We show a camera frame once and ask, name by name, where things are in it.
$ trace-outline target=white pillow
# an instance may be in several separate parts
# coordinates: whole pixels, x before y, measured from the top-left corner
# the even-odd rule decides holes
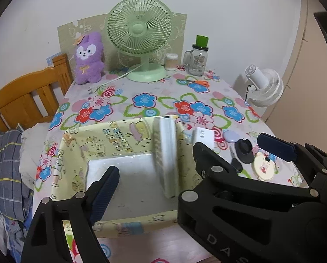
[[[49,126],[49,123],[37,123],[21,134],[19,172],[22,182],[31,190],[34,189],[33,182]]]

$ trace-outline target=beige door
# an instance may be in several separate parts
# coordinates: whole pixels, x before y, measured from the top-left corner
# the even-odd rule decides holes
[[[327,153],[327,45],[313,13],[325,11],[308,0],[304,41],[283,96],[266,120],[286,141],[310,143]]]

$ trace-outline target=jar handle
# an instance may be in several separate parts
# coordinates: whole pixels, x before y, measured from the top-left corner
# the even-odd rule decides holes
[[[184,66],[189,66],[189,61],[192,56],[192,52],[193,52],[193,50],[188,50],[184,53],[184,57],[183,57],[183,65]]]

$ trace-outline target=table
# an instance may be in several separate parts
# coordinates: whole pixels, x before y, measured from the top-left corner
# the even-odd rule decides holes
[[[45,151],[36,174],[33,212],[42,198],[53,198],[51,187],[57,185],[62,177],[58,170],[57,155],[65,130],[136,117],[179,115],[188,139],[196,127],[211,129],[215,132],[214,151],[229,162],[230,144],[224,140],[223,130],[233,130],[241,138],[251,141],[254,153],[261,151],[275,161],[277,169],[271,182],[293,186],[301,183],[293,163],[286,163],[258,148],[258,134],[272,134],[271,130],[253,108],[212,70],[206,70],[202,77],[195,77],[188,75],[184,67],[178,66],[176,71],[167,71],[167,76],[156,82],[137,83],[121,78],[103,85],[123,73],[117,70],[107,72],[96,84],[73,83],[69,88],[51,122],[44,143]],[[256,179],[251,164],[243,164],[243,168],[241,176]],[[191,263],[210,256],[178,226],[139,236],[103,238],[99,241],[103,244],[105,253],[111,255],[112,262],[126,262],[131,258],[132,262]],[[133,255],[138,249],[132,253],[131,248],[124,248],[119,244],[142,247],[143,255],[137,260]],[[79,262],[79,255],[76,250],[72,250],[72,242],[69,246],[75,261]]]

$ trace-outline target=white wall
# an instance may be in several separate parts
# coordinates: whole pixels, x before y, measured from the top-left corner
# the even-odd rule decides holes
[[[119,1],[13,0],[0,18],[0,88],[46,67],[46,58],[60,51],[58,26],[107,13]],[[174,12],[188,14],[184,51],[197,34],[210,38],[208,67],[230,85],[252,63],[283,75],[301,0],[161,1]]]

